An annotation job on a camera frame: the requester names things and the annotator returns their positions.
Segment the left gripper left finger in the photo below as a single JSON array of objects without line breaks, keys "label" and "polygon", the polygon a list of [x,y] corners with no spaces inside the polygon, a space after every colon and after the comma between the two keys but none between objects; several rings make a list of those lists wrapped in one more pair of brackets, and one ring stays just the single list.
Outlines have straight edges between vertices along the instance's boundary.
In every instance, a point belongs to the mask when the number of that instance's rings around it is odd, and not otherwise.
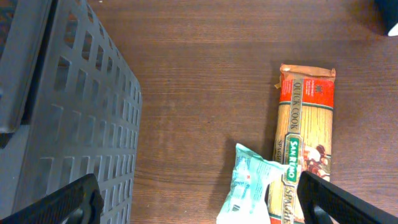
[{"label": "left gripper left finger", "polygon": [[1,220],[15,223],[99,224],[104,200],[94,174],[86,174],[22,210]]}]

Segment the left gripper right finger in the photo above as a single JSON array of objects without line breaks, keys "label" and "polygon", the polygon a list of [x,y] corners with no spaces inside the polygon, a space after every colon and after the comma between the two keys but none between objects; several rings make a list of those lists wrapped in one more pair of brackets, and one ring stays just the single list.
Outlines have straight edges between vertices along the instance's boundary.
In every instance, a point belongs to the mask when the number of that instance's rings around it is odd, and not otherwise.
[{"label": "left gripper right finger", "polygon": [[397,223],[397,217],[309,171],[302,172],[297,194],[305,223]]}]

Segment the red spaghetti packet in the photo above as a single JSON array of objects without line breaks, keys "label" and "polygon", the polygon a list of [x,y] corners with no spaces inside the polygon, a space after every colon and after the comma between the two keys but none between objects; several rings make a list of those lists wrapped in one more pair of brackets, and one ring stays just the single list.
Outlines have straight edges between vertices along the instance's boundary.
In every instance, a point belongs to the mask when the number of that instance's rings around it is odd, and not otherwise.
[{"label": "red spaghetti packet", "polygon": [[271,223],[305,221],[297,196],[302,172],[330,180],[335,77],[335,69],[280,66],[273,159],[289,168],[269,186]]}]

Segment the light teal snack pouch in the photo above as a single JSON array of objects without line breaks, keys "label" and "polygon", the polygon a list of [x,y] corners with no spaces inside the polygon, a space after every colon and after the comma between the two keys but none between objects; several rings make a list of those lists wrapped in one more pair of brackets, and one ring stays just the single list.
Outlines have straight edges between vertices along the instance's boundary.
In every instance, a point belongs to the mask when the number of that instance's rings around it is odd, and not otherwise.
[{"label": "light teal snack pouch", "polygon": [[265,203],[266,191],[287,169],[288,165],[267,161],[237,143],[230,191],[216,218],[216,224],[270,223]]}]

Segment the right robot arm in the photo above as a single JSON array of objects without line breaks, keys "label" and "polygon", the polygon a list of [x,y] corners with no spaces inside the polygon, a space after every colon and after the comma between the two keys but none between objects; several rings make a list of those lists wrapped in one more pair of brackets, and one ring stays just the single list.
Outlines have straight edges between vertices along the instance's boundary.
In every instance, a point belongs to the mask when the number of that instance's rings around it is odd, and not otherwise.
[{"label": "right robot arm", "polygon": [[382,17],[385,34],[397,36],[397,0],[375,0],[375,3]]}]

